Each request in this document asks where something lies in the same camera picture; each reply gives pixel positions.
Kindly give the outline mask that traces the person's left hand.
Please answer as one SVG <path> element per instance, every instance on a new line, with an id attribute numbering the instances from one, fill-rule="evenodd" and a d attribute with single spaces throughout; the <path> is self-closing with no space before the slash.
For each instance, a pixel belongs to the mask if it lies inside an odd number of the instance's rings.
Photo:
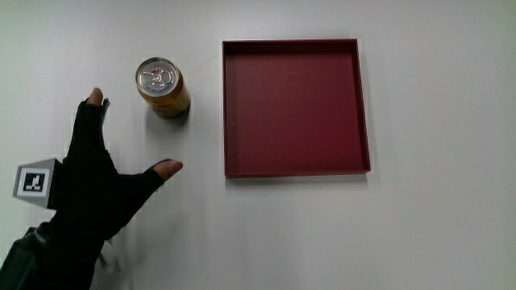
<path id="1" fill-rule="evenodd" d="M 16 241 L 52 263 L 95 263 L 104 242 L 116 235 L 146 200 L 183 164 L 165 159 L 135 175 L 117 172 L 102 135 L 99 88 L 77 108 L 73 137 L 57 180 L 63 197 L 44 234 Z"/>

